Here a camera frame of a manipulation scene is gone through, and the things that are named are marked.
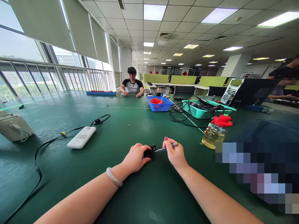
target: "office chair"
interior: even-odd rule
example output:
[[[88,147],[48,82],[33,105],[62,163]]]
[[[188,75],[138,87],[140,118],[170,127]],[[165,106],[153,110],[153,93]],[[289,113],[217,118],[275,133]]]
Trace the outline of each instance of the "office chair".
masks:
[[[174,88],[174,94],[194,94],[194,86],[175,86]]]
[[[210,86],[208,96],[223,96],[227,87]]]

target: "green desk partition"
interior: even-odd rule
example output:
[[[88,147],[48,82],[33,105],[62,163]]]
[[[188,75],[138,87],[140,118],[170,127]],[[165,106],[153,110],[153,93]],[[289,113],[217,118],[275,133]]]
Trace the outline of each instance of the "green desk partition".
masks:
[[[202,76],[199,81],[200,86],[223,87],[227,77]]]
[[[167,83],[169,75],[144,74],[143,82]]]
[[[172,84],[188,84],[194,85],[196,76],[171,76],[170,83]]]

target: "green tabletop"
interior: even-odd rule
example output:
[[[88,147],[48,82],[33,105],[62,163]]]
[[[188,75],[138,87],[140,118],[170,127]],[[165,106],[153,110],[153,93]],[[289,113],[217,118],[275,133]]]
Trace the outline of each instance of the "green tabletop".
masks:
[[[19,104],[25,108],[19,110]],[[283,215],[236,182],[223,164],[215,163],[215,151],[201,143],[204,130],[170,120],[168,112],[152,112],[146,96],[136,98],[86,95],[82,91],[36,97],[0,105],[7,112],[20,114],[34,130],[24,143],[11,143],[0,136],[0,221],[3,221],[32,191],[38,182],[33,155],[48,140],[96,118],[111,118],[96,125],[96,132],[83,149],[69,149],[67,143],[78,131],[67,134],[38,156],[43,179],[9,223],[33,223],[73,191],[120,163],[130,147],[139,142],[162,146],[164,136],[184,146],[186,160],[209,181],[229,194],[265,223],[292,223]],[[263,114],[237,108],[238,122],[226,141],[239,134],[254,119],[298,120],[295,114]],[[167,152],[125,180],[95,223],[209,223],[184,181],[170,164]]]

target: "metal railing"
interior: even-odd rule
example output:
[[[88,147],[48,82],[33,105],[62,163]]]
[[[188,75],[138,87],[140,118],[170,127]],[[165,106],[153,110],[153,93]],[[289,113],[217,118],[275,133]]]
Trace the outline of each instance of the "metal railing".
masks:
[[[0,87],[7,86],[13,100],[64,90],[113,91],[120,77],[120,72],[0,57]],[[0,98],[9,101],[2,89]]]

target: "hand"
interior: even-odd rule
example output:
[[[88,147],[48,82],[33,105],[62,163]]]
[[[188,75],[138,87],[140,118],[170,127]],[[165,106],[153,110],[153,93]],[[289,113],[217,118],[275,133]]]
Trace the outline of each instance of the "hand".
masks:
[[[189,165],[185,159],[184,148],[179,143],[178,146],[174,147],[171,143],[175,142],[175,140],[165,137],[163,142],[163,148],[167,148],[168,159],[174,168],[178,171],[184,168],[188,168]]]
[[[140,143],[136,143],[131,147],[129,153],[122,162],[122,165],[128,169],[130,174],[139,171],[144,164],[152,160],[148,157],[142,159],[145,150],[151,150],[151,148],[148,145],[142,145]]]

